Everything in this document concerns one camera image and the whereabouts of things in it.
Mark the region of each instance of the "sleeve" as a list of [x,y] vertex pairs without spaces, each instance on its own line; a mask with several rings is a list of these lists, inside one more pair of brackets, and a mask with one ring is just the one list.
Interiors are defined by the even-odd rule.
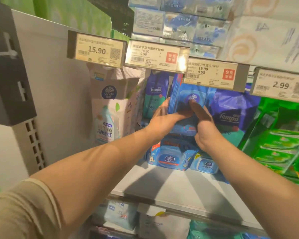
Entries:
[[60,217],[49,188],[27,179],[0,192],[0,238],[59,238]]

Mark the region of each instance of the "hand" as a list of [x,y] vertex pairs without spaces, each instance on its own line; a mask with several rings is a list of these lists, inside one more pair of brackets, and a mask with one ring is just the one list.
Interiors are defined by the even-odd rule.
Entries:
[[175,126],[175,123],[185,118],[191,117],[192,110],[168,114],[168,104],[170,98],[167,98],[163,104],[156,110],[149,125],[145,128],[149,135],[154,138],[154,144],[160,142]]
[[205,106],[202,108],[195,100],[190,100],[189,105],[199,119],[195,136],[196,143],[201,150],[208,152],[208,147],[211,144],[221,142],[224,137],[216,128],[213,118]]

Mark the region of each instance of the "white shelf surface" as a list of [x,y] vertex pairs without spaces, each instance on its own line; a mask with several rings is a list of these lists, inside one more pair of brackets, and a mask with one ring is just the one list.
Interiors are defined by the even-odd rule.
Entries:
[[111,194],[146,198],[165,209],[263,230],[231,185],[190,169],[183,172],[147,163],[136,165]]

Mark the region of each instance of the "price label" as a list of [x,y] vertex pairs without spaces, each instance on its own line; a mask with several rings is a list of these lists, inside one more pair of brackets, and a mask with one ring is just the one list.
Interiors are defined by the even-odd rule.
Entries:
[[125,63],[155,70],[185,73],[189,48],[132,40]]
[[78,33],[75,59],[121,68],[125,45],[119,40]]
[[238,64],[190,57],[187,65],[184,83],[234,89]]
[[258,69],[251,93],[299,103],[299,75]]

